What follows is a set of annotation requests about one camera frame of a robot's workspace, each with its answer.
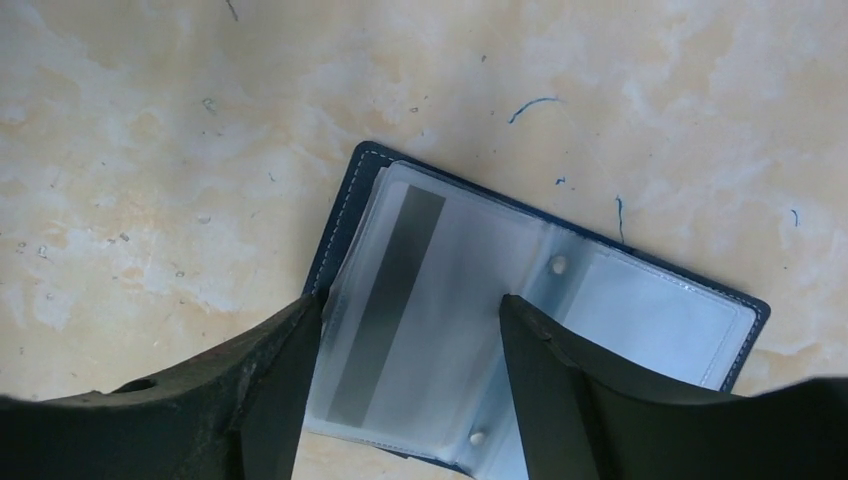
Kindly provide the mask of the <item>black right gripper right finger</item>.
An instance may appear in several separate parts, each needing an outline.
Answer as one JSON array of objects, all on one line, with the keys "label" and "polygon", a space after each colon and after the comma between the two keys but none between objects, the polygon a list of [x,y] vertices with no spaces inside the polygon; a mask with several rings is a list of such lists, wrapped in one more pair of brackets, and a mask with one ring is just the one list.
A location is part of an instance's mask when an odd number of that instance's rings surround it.
[{"label": "black right gripper right finger", "polygon": [[530,478],[694,478],[692,410],[728,393],[638,365],[518,295],[499,318]]}]

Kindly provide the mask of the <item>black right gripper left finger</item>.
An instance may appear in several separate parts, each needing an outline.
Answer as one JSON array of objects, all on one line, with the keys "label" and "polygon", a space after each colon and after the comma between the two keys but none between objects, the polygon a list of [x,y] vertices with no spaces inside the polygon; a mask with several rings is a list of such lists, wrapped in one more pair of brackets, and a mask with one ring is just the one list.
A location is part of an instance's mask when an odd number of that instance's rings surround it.
[{"label": "black right gripper left finger", "polygon": [[305,295],[109,394],[77,397],[74,479],[288,479],[322,328]]}]

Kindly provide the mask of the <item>navy blue card holder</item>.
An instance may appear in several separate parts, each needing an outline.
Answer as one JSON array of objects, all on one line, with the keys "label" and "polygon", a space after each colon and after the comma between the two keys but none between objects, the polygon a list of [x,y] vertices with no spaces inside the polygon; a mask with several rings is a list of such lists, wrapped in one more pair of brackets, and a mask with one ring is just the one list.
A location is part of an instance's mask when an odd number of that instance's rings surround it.
[{"label": "navy blue card holder", "polygon": [[581,424],[592,350],[729,393],[769,305],[373,141],[306,284],[323,332],[307,430],[473,479],[524,479]]}]

